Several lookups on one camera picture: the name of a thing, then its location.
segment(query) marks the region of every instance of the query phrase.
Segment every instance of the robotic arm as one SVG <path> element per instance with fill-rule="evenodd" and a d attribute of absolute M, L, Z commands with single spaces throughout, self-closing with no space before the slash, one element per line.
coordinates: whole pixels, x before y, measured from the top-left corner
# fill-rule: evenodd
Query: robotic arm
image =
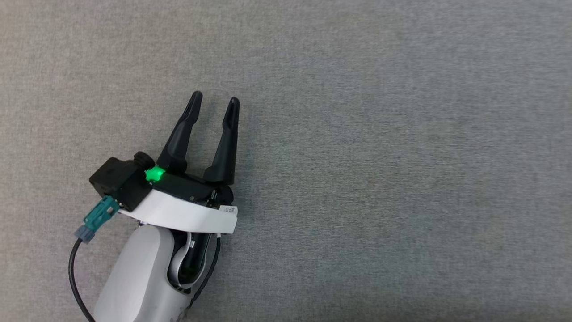
<path fill-rule="evenodd" d="M 202 93 L 193 93 L 156 166 L 138 152 L 129 161 L 110 158 L 90 177 L 103 199 L 76 231 L 69 266 L 72 291 L 89 321 L 180 321 L 214 270 L 220 235 L 234 232 L 238 211 L 229 185 L 234 182 L 240 103 L 231 99 L 214 161 L 200 178 L 185 173 L 185 155 L 201 101 Z M 88 243 L 115 213 L 137 219 L 140 227 L 117 259 L 92 317 L 77 292 L 73 264 L 81 242 Z M 214 259 L 192 297 L 212 235 Z"/>

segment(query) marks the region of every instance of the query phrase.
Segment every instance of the gray fabric surface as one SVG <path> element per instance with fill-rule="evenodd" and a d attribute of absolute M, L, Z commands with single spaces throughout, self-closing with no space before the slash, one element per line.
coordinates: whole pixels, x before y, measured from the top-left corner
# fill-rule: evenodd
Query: gray fabric surface
<path fill-rule="evenodd" d="M 2 1 L 2 321 L 81 321 L 107 158 L 242 102 L 200 321 L 572 320 L 572 2 Z M 136 225 L 80 248 L 93 311 Z"/>

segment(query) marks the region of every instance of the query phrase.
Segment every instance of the green light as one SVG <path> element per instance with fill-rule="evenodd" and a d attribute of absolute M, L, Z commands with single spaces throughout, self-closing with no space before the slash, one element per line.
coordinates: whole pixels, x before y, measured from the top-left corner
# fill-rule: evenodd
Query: green light
<path fill-rule="evenodd" d="M 163 173 L 165 173 L 165 170 L 159 167 L 153 167 L 146 172 L 147 181 L 159 181 Z"/>

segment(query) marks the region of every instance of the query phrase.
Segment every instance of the white label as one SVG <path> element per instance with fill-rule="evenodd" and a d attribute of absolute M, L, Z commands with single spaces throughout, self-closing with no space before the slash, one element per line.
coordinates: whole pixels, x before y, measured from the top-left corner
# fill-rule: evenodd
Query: white label
<path fill-rule="evenodd" d="M 231 213 L 235 216 L 239 215 L 239 208 L 235 206 L 220 206 L 219 210 L 224 211 L 225 213 Z"/>

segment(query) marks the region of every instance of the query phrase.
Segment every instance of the teal connector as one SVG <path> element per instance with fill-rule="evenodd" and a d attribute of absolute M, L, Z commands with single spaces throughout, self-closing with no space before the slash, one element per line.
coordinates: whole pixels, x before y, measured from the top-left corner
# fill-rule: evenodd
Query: teal connector
<path fill-rule="evenodd" d="M 118 210 L 119 204 L 117 204 L 115 199 L 110 196 L 103 197 L 89 214 L 85 216 L 84 225 L 82 225 L 74 235 L 87 244 L 92 240 L 101 225 L 110 220 Z"/>

